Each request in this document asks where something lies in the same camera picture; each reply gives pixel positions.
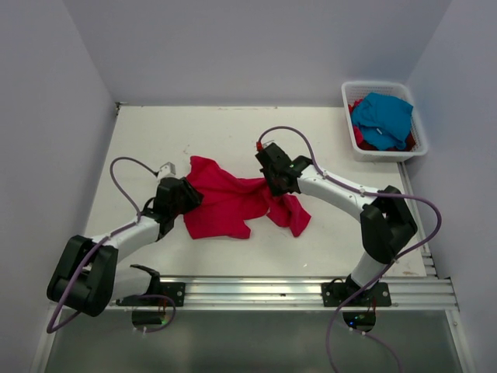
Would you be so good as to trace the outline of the crimson red t shirt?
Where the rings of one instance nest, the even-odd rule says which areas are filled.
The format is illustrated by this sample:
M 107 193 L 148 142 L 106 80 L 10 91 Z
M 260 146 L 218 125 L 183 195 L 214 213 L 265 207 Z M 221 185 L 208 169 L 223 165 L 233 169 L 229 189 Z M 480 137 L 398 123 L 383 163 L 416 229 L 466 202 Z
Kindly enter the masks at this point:
M 186 178 L 203 195 L 201 205 L 184 215 L 192 239 L 249 239 L 251 229 L 246 222 L 262 216 L 298 237 L 311 220 L 295 196 L 274 197 L 265 179 L 238 178 L 213 159 L 192 156 Z

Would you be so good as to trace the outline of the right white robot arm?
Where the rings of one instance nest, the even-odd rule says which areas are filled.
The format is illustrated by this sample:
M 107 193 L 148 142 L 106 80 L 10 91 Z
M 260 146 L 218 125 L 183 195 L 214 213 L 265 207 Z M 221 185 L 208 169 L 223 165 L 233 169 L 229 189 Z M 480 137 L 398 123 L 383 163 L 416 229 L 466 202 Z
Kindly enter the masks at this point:
M 376 196 L 367 188 L 358 193 L 347 190 L 343 181 L 327 180 L 308 157 L 292 160 L 278 145 L 257 145 L 256 158 L 272 195 L 290 193 L 315 197 L 346 212 L 360 224 L 364 254 L 344 284 L 332 282 L 328 291 L 337 299 L 348 298 L 363 305 L 374 295 L 370 281 L 394 261 L 418 231 L 415 219 L 400 190 L 388 186 Z

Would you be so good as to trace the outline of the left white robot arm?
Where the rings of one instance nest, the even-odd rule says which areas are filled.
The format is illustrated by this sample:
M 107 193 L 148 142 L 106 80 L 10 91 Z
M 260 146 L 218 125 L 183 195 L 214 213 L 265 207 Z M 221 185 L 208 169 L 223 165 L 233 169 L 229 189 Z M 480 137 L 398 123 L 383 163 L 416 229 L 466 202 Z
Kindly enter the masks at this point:
M 118 263 L 163 239 L 175 220 L 200 207 L 203 199 L 185 177 L 166 177 L 138 218 L 104 235 L 71 237 L 47 286 L 48 299 L 92 317 L 123 298 L 153 305 L 162 294 L 160 273 L 140 264 L 119 270 Z

